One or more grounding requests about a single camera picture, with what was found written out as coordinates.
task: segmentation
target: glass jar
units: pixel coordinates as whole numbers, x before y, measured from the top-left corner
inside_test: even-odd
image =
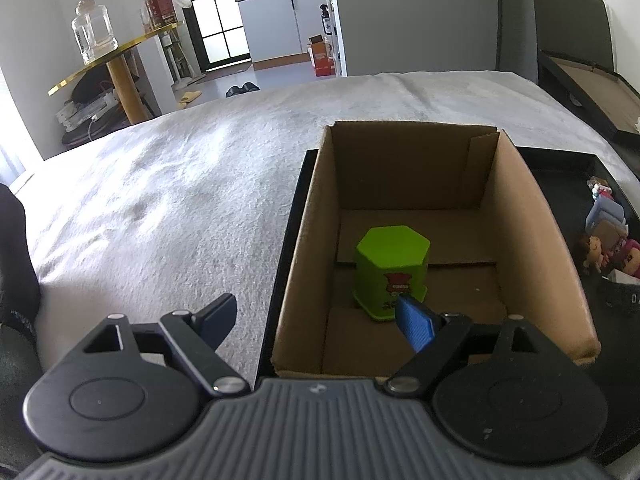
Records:
[[[96,5],[93,0],[78,2],[76,18],[71,22],[71,28],[84,64],[89,64],[118,47],[107,8]]]
[[[149,34],[154,30],[154,26],[151,24],[151,17],[149,16],[149,9],[146,6],[146,0],[142,3],[142,7],[140,7],[140,19],[142,20],[145,34]]]

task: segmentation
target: gold shelf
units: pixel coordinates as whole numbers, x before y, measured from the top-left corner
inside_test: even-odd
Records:
[[[118,56],[121,56],[122,54],[124,54],[127,50],[135,46],[138,46],[143,41],[150,40],[154,36],[158,36],[159,34],[162,34],[164,32],[169,32],[174,28],[178,28],[178,25],[181,25],[181,23],[171,23],[170,25],[165,25],[164,27],[156,28],[156,30],[152,30],[151,32],[148,32],[136,38],[135,40],[127,41],[127,43],[121,44],[116,50],[112,50],[110,53],[99,57],[98,59],[96,59],[95,61],[92,61],[88,65],[83,66],[80,70],[78,70],[77,72],[74,72],[72,75],[70,75],[66,79],[63,79],[62,81],[60,81],[60,83],[58,83],[51,90],[49,90],[49,95],[55,94],[63,86],[66,86],[69,83],[71,83],[74,79],[80,76],[83,76],[84,74],[89,72],[89,70],[91,70],[92,68],[100,66],[104,63],[108,63],[111,60],[117,58]]]

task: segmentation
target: green hexagonal container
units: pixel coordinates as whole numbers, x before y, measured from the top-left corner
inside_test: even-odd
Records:
[[[394,319],[398,294],[423,301],[431,242],[406,225],[373,227],[356,247],[353,296],[377,321]]]

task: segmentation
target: white cabinet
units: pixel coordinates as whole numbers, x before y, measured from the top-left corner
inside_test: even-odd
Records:
[[[241,0],[238,2],[252,61],[306,52],[322,34],[320,5],[326,0]]]
[[[292,0],[293,8],[298,22],[298,32],[302,49],[306,51],[309,38],[323,34],[322,12],[320,5],[326,4],[326,0]]]
[[[302,54],[291,0],[243,0],[239,7],[252,61]]]

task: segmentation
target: slipper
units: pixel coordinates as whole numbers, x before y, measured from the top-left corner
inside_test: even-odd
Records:
[[[196,100],[198,97],[202,95],[200,90],[196,90],[195,92],[185,92],[184,95],[180,98],[181,103],[190,103],[193,100]]]
[[[244,90],[239,88],[238,86],[232,86],[229,90],[226,91],[225,97],[233,97],[234,95],[243,94]]]
[[[257,92],[259,88],[253,83],[248,82],[242,85],[242,90],[244,90],[245,92]]]

